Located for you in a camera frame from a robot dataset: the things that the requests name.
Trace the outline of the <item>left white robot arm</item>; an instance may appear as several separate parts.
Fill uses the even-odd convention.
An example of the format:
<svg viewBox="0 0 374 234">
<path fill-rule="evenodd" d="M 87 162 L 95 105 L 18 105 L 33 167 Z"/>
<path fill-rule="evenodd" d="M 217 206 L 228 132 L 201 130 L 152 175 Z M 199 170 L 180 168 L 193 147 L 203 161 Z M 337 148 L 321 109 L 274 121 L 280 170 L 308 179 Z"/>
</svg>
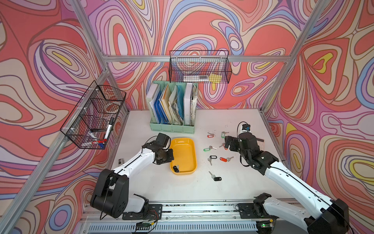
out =
<svg viewBox="0 0 374 234">
<path fill-rule="evenodd" d="M 99 174 L 90 206 L 99 210 L 104 216 L 113 218 L 118 218 L 123 213 L 143 213 L 147 207 L 147 199 L 130 194 L 131 179 L 148 165 L 161 165 L 173 160 L 172 149 L 141 148 L 126 163 L 113 170 L 105 169 Z"/>
</svg>

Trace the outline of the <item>black tag key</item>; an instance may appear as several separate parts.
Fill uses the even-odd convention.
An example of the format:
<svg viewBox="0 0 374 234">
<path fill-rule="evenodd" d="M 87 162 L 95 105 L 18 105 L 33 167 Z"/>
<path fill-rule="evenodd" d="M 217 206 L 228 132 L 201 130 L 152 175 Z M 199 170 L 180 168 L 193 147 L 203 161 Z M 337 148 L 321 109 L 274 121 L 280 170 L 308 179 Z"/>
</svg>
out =
<svg viewBox="0 0 374 234">
<path fill-rule="evenodd" d="M 209 171 L 209 174 L 211 176 L 211 178 L 214 180 L 214 181 L 221 181 L 222 178 L 220 176 L 216 176 L 214 175 L 212 172 Z"/>
<path fill-rule="evenodd" d="M 179 173 L 179 167 L 178 166 L 173 166 L 173 171 L 175 172 L 175 173 Z"/>
<path fill-rule="evenodd" d="M 213 161 L 213 160 L 216 160 L 217 158 L 218 158 L 217 156 L 212 155 L 212 156 L 209 156 L 207 160 L 208 160 L 208 162 L 210 163 L 210 165 L 212 166 L 212 161 Z"/>
</svg>

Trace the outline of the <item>orange red tag key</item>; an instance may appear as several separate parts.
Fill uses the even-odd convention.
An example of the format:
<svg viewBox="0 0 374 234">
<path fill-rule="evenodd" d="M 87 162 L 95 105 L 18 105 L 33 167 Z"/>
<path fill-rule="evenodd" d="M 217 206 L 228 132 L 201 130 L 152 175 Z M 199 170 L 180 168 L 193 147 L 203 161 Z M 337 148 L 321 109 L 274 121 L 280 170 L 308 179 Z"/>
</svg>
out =
<svg viewBox="0 0 374 234">
<path fill-rule="evenodd" d="M 228 158 L 220 157 L 220 161 L 223 161 L 223 162 L 230 162 L 232 159 L 233 157 L 228 157 Z"/>
</svg>

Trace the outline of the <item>yellow storage tray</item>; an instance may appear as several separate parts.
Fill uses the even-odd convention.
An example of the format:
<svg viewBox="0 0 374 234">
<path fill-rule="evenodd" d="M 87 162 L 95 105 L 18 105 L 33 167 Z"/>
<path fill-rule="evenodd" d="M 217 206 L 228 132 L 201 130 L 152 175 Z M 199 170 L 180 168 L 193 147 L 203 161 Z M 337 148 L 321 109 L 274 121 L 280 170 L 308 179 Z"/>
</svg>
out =
<svg viewBox="0 0 374 234">
<path fill-rule="evenodd" d="M 197 157 L 194 141 L 187 137 L 175 138 L 171 141 L 174 160 L 169 164 L 170 170 L 177 176 L 194 173 L 197 169 Z M 179 167 L 179 173 L 173 171 L 173 166 Z"/>
</svg>

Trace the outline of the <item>light green tag key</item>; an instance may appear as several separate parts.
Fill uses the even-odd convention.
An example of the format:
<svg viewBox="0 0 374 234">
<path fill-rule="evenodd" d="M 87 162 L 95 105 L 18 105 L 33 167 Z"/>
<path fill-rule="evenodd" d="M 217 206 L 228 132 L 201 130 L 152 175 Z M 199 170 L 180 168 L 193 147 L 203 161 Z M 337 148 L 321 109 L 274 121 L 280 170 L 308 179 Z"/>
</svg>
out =
<svg viewBox="0 0 374 234">
<path fill-rule="evenodd" d="M 225 132 L 225 131 L 223 131 L 222 133 L 221 133 L 221 138 L 225 138 L 226 137 L 226 134 L 228 134 L 229 132 Z"/>
</svg>

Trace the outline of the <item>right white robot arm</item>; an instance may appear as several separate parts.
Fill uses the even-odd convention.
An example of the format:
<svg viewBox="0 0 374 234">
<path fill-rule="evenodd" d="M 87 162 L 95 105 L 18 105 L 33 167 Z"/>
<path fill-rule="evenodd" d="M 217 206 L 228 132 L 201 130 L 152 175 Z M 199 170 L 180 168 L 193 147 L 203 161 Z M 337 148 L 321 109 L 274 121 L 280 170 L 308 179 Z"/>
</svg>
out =
<svg viewBox="0 0 374 234">
<path fill-rule="evenodd" d="M 253 201 L 253 212 L 258 217 L 276 216 L 309 234 L 346 234 L 350 230 L 349 207 L 340 200 L 323 195 L 288 170 L 277 157 L 262 151 L 251 132 L 241 132 L 237 137 L 226 136 L 225 148 L 240 154 L 246 166 L 271 179 L 301 207 L 262 193 Z"/>
</svg>

